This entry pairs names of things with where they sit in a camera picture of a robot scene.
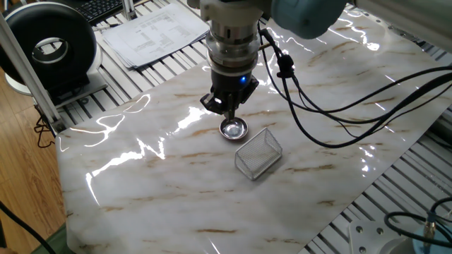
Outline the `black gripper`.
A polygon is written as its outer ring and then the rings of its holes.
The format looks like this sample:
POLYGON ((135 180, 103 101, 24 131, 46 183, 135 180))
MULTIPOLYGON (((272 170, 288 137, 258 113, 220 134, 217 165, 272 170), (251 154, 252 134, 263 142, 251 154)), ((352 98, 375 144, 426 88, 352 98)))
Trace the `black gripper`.
POLYGON ((238 92, 231 101, 221 100, 213 93, 208 93, 200 99, 205 109, 218 115, 223 115, 227 120, 235 117, 235 111, 240 104, 244 104, 258 87, 259 82, 252 76, 251 72, 240 75, 223 75, 211 71, 211 92, 238 92))

